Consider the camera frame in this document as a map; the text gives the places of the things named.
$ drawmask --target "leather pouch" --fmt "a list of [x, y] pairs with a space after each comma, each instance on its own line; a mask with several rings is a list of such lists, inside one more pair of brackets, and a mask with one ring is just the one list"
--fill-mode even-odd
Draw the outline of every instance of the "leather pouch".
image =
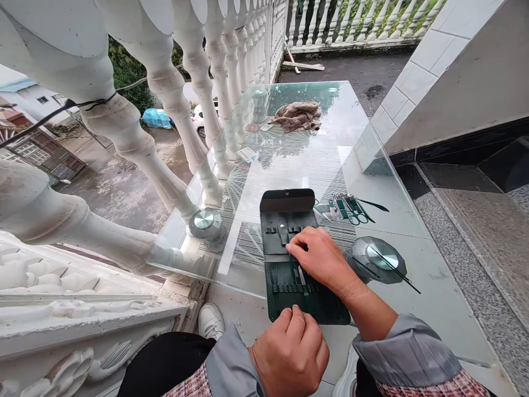
[[349, 311], [327, 287], [301, 269], [286, 244], [303, 228], [318, 227], [311, 189], [268, 190], [260, 204], [268, 317], [297, 304], [319, 324], [350, 323]]

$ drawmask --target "glass tabletop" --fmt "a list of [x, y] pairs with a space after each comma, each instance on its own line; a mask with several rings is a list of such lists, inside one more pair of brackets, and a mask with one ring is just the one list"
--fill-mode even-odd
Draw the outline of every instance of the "glass tabletop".
[[[267, 126], [281, 106], [295, 101], [319, 103], [319, 131], [284, 133], [278, 125]], [[371, 260], [375, 266], [360, 264], [355, 270], [373, 291], [397, 312], [425, 320], [460, 357], [495, 362], [349, 82], [252, 85], [214, 147], [231, 150], [231, 172], [220, 182], [223, 191], [217, 205], [203, 203], [203, 189], [195, 175], [187, 188], [189, 197], [199, 207], [213, 209], [201, 212], [190, 226], [175, 210], [152, 250], [178, 249], [192, 259], [180, 261], [176, 269], [153, 254], [150, 264], [266, 299], [261, 197], [267, 190], [309, 188], [321, 205], [320, 211], [315, 210], [318, 224], [326, 227], [344, 252], [350, 253], [353, 244], [356, 249], [371, 247], [360, 262]], [[255, 157], [247, 162], [234, 156], [234, 150], [240, 149]], [[212, 149], [203, 165], [216, 170], [214, 159]], [[355, 226], [351, 218], [341, 219], [339, 214], [329, 220], [325, 204], [333, 194], [364, 200], [360, 204], [373, 222]], [[388, 246], [397, 253], [387, 252]], [[208, 261], [212, 269], [201, 265], [204, 258], [214, 259]], [[374, 277], [372, 273], [377, 272], [392, 276]]]

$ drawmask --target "hand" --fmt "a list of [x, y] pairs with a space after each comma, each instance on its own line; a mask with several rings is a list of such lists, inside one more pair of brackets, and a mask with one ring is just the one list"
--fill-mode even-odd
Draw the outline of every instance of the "hand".
[[268, 397], [316, 392], [329, 363], [329, 348], [316, 320], [294, 305], [249, 348]]
[[351, 282], [360, 280], [342, 250], [322, 227], [306, 227], [287, 244], [287, 250], [316, 281], [338, 296], [350, 289]]

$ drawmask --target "shoe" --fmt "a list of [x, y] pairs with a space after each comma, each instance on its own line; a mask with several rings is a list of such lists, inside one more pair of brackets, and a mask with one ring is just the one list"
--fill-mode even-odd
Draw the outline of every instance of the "shoe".
[[357, 351], [353, 345], [349, 346], [349, 353], [347, 354], [347, 364], [340, 376], [334, 389], [332, 389], [332, 397], [354, 397], [357, 393]]
[[224, 320], [217, 305], [206, 303], [202, 306], [198, 313], [198, 334], [206, 339], [219, 340], [225, 331]]

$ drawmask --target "car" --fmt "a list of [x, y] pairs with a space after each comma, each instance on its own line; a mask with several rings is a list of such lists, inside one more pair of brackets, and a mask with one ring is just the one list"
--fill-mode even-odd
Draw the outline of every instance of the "car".
[[[217, 116], [219, 115], [219, 108], [217, 101], [215, 103], [215, 111], [217, 112]], [[191, 115], [191, 121], [193, 122], [193, 126], [195, 127], [195, 130], [197, 130], [197, 133], [202, 138], [206, 137], [206, 130], [204, 129], [204, 116], [202, 114], [202, 107], [200, 105], [197, 105], [195, 109], [193, 110], [193, 114]]]

